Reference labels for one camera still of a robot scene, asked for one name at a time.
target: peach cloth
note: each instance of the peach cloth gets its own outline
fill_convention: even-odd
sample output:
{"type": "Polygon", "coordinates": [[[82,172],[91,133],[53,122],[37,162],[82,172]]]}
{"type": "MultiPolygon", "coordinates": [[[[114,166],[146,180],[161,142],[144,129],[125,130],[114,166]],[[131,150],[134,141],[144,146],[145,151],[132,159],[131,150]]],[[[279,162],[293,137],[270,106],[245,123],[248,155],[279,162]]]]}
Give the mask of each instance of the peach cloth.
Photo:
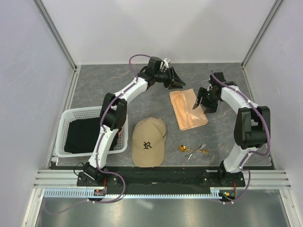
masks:
{"type": "Polygon", "coordinates": [[[172,91],[169,96],[181,131],[208,123],[201,106],[193,110],[197,99],[193,89],[172,91]]]}

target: white panel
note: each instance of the white panel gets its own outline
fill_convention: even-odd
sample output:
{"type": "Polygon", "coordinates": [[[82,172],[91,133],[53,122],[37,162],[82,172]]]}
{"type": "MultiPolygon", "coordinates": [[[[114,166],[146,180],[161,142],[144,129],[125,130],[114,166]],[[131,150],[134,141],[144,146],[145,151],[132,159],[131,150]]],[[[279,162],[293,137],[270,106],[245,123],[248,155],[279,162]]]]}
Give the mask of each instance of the white panel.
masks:
{"type": "Polygon", "coordinates": [[[0,7],[1,226],[21,226],[72,70],[32,0],[0,7]]]}
{"type": "Polygon", "coordinates": [[[137,53],[173,62],[240,62],[274,0],[43,2],[77,64],[114,64],[137,53]]]}
{"type": "Polygon", "coordinates": [[[271,153],[303,210],[303,1],[286,0],[247,66],[256,101],[271,111],[271,153]]]}

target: beige cap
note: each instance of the beige cap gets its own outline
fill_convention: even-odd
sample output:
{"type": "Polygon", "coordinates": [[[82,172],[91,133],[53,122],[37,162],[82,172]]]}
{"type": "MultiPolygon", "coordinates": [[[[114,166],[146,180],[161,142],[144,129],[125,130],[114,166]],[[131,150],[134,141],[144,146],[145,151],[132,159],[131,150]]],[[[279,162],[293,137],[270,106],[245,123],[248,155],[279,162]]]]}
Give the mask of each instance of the beige cap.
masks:
{"type": "Polygon", "coordinates": [[[164,159],[166,124],[160,118],[139,121],[132,136],[132,157],[138,167],[159,166],[164,159]]]}

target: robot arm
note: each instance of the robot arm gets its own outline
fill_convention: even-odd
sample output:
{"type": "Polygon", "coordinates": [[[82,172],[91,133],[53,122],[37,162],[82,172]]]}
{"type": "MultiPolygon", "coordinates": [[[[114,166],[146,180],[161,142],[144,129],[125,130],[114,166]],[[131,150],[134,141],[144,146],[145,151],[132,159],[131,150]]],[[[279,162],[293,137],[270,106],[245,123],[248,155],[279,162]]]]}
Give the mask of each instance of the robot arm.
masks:
{"type": "Polygon", "coordinates": [[[84,166],[84,174],[99,179],[101,169],[106,165],[110,146],[126,121],[127,103],[140,93],[146,91],[155,82],[163,83],[165,88],[183,88],[185,83],[178,77],[173,67],[169,66],[170,59],[151,57],[147,66],[138,73],[138,77],[114,94],[105,95],[100,117],[100,134],[92,156],[84,166]]]}
{"type": "Polygon", "coordinates": [[[206,108],[206,113],[214,113],[218,107],[218,101],[225,101],[237,113],[237,120],[234,128],[234,139],[236,141],[229,156],[221,163],[220,168],[223,174],[238,173],[245,162],[264,143],[267,142],[264,126],[260,118],[252,110],[252,104],[264,117],[268,129],[270,130],[270,110],[267,106],[258,106],[256,103],[245,100],[236,91],[239,87],[234,82],[226,82],[223,73],[215,73],[215,77],[228,87],[221,86],[212,76],[210,76],[210,86],[205,89],[201,87],[194,108],[202,104],[206,108]]]}

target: fork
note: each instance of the fork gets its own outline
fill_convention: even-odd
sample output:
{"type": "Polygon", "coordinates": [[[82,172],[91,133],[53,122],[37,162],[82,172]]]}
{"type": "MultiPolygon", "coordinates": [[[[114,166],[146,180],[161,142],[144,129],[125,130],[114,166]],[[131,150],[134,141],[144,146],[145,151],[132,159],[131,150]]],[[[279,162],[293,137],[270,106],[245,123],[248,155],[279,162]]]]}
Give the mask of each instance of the fork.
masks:
{"type": "Polygon", "coordinates": [[[193,154],[195,154],[196,152],[198,152],[199,150],[201,150],[201,149],[203,149],[203,148],[205,148],[205,147],[206,147],[206,144],[201,145],[201,147],[199,147],[197,150],[193,151],[190,155],[188,155],[188,156],[185,155],[185,156],[181,159],[181,161],[182,161],[182,162],[185,162],[185,161],[189,160],[189,159],[192,157],[193,154]]]}

